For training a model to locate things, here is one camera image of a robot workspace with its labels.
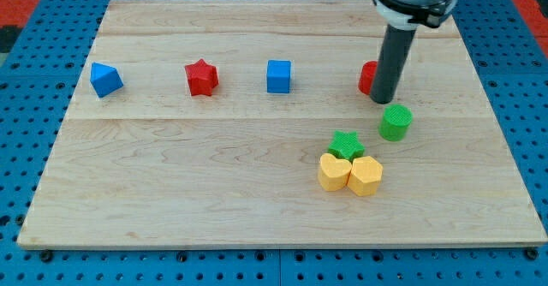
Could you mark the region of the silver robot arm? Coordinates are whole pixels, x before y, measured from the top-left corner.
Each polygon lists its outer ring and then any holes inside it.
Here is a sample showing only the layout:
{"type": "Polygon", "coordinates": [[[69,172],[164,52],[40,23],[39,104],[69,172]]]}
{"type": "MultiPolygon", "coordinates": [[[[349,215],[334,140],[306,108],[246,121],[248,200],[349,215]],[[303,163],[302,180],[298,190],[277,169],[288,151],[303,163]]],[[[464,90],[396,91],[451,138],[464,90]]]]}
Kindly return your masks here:
{"type": "Polygon", "coordinates": [[[458,0],[373,0],[378,13],[401,31],[418,26],[439,28],[452,14],[458,0]]]}

